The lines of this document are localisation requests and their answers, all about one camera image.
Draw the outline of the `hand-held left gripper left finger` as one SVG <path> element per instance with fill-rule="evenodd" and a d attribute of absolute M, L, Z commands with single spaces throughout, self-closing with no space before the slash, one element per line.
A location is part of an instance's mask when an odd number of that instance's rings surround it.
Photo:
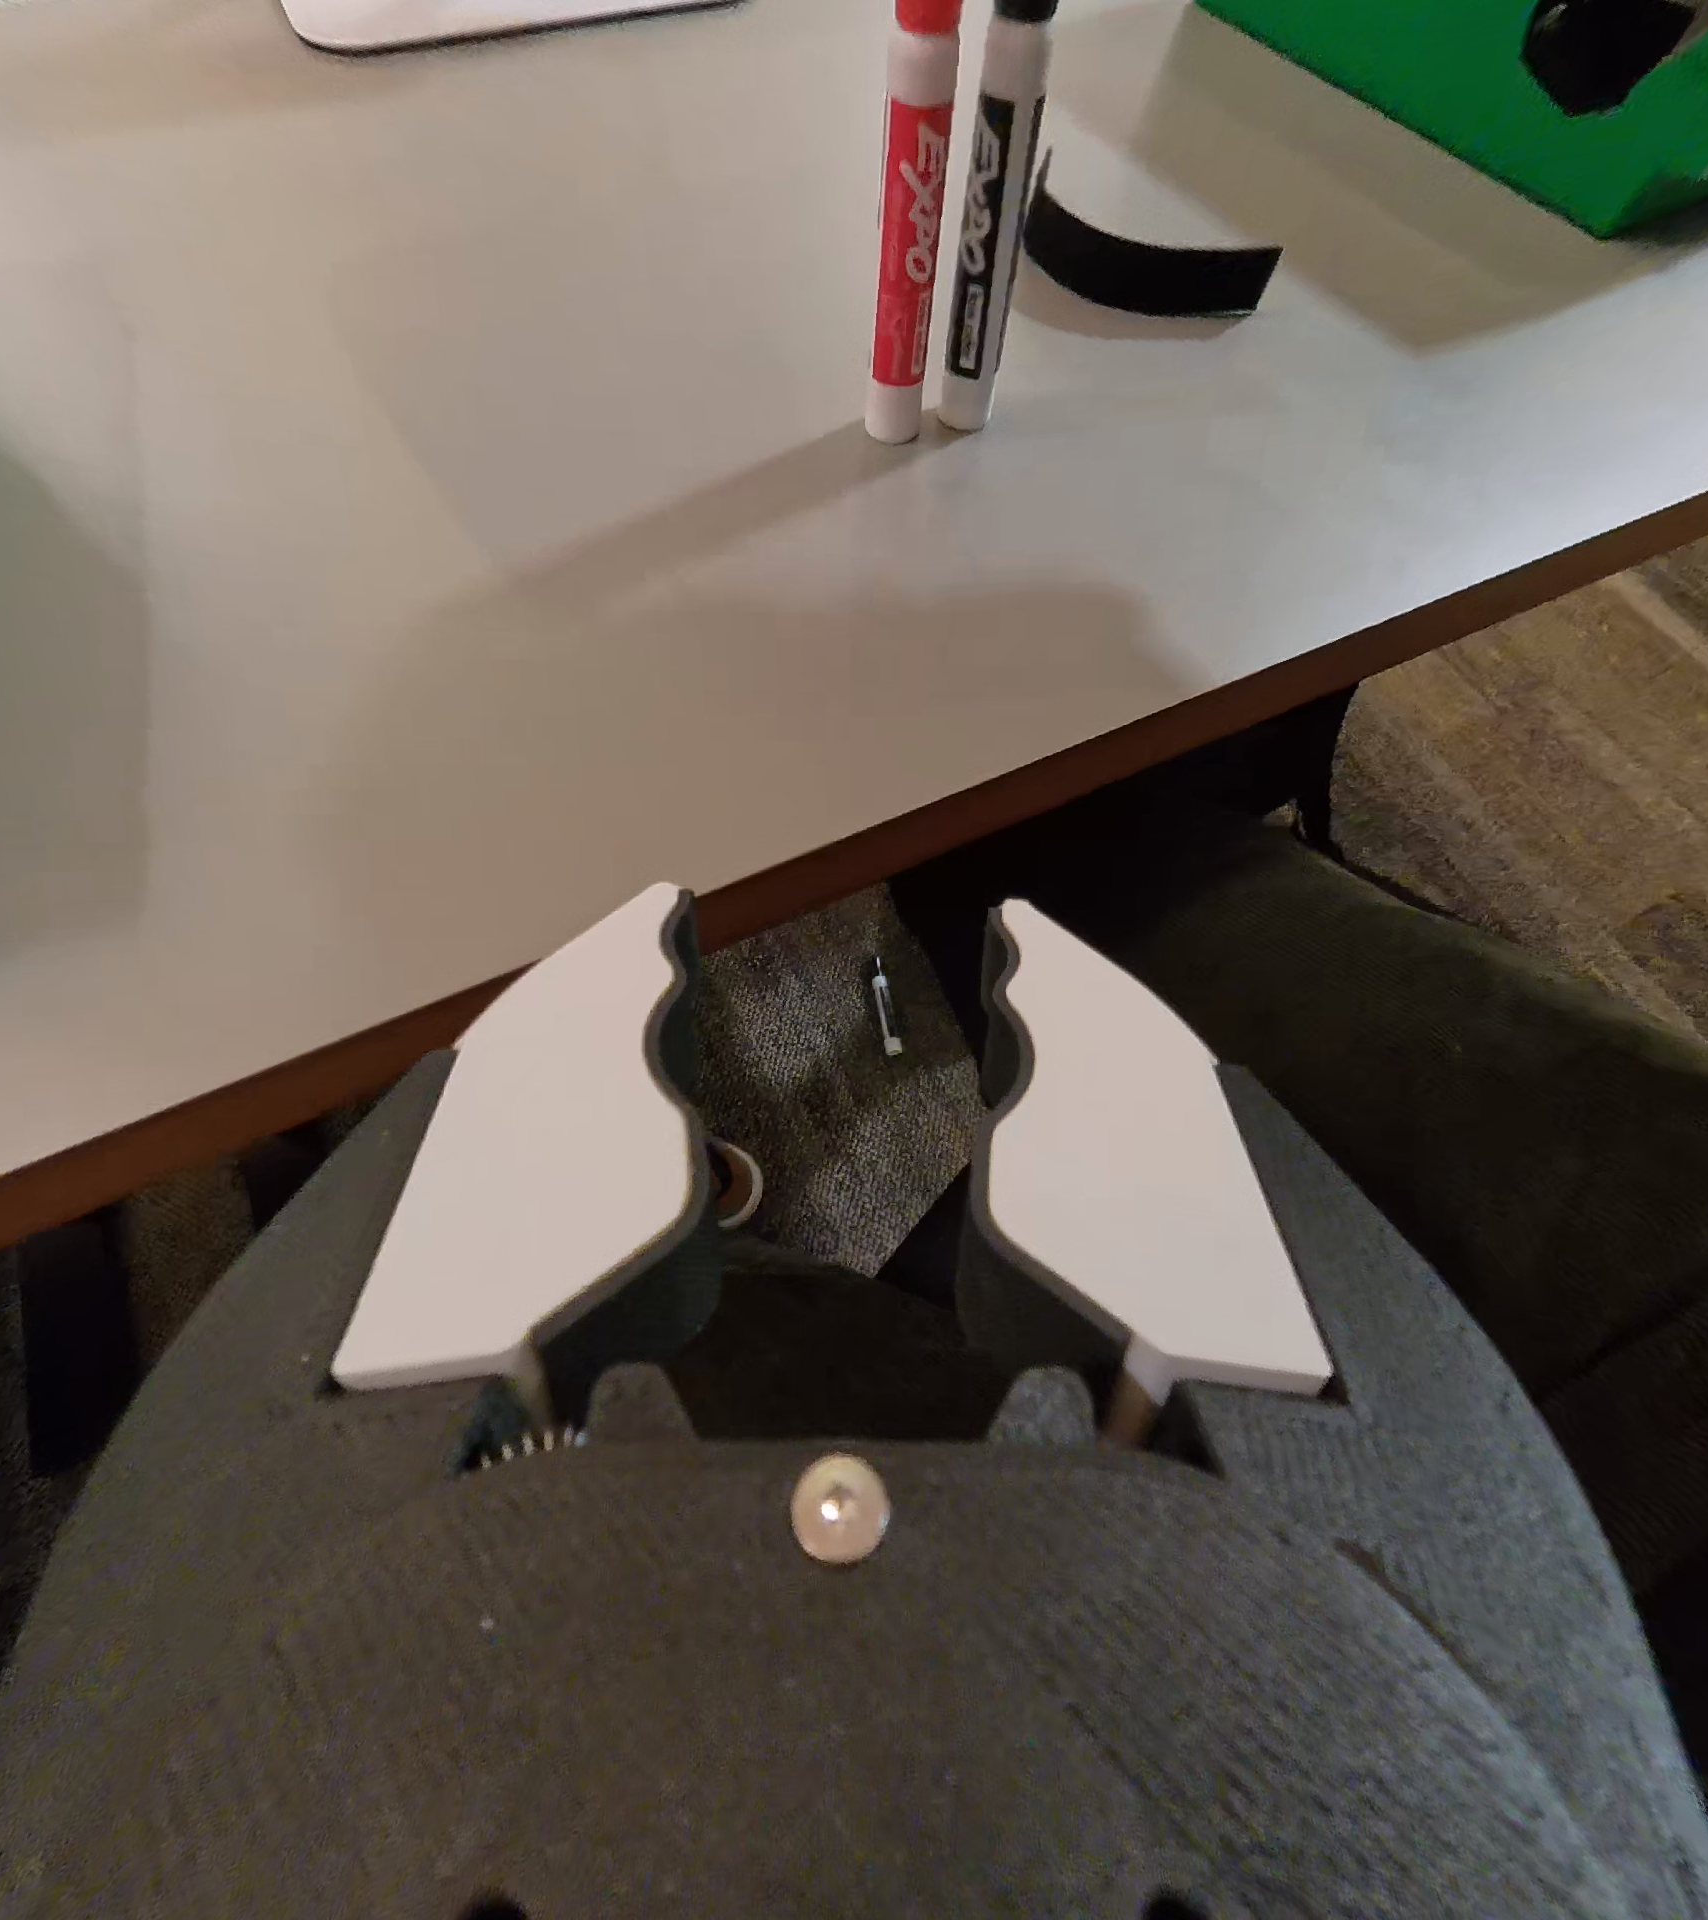
<path fill-rule="evenodd" d="M 706 1132 L 666 1033 L 695 971 L 692 895 L 654 881 L 471 1020 L 341 1331 L 340 1389 L 532 1378 L 692 1237 Z"/>

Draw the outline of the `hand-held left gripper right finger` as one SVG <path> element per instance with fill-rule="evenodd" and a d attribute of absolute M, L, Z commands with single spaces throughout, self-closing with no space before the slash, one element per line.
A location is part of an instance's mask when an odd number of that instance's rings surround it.
<path fill-rule="evenodd" d="M 986 917 L 967 1228 L 1117 1355 L 1101 1436 L 1141 1448 L 1176 1387 L 1316 1401 L 1334 1358 L 1219 1057 L 1029 899 Z"/>

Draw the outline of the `red dry erase marker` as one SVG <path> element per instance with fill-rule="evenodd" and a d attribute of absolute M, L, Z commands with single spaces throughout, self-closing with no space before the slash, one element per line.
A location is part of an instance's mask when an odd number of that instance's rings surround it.
<path fill-rule="evenodd" d="M 890 7 L 863 413 L 878 446 L 906 446 L 919 433 L 958 90 L 958 22 L 961 4 Z"/>

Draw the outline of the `green plastic crate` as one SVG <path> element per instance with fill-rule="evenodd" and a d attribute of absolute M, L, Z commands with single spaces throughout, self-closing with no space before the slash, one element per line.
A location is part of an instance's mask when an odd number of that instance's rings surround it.
<path fill-rule="evenodd" d="M 1200 8 L 1595 240 L 1708 202 L 1708 4 Z"/>

